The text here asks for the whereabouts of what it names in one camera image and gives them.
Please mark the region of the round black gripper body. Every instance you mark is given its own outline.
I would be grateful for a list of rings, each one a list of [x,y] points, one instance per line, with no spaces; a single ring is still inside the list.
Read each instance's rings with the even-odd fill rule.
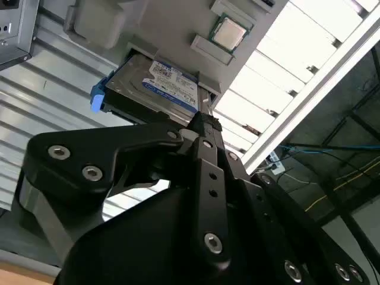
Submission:
[[[267,284],[248,212],[223,190],[172,188],[89,231],[56,284]]]

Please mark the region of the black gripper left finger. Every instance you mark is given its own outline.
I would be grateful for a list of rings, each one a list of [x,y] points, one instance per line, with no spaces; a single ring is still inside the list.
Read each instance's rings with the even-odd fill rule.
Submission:
[[[197,113],[184,129],[163,121],[33,137],[23,162],[23,208],[62,267],[79,238],[164,190],[226,194],[213,118]]]

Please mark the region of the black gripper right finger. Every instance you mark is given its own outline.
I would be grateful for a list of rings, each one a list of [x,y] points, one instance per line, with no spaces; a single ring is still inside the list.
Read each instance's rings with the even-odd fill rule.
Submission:
[[[255,245],[247,261],[258,266],[260,284],[370,284],[353,258],[265,174],[248,175],[239,157],[224,147],[222,126],[213,134],[238,210],[252,219]]]

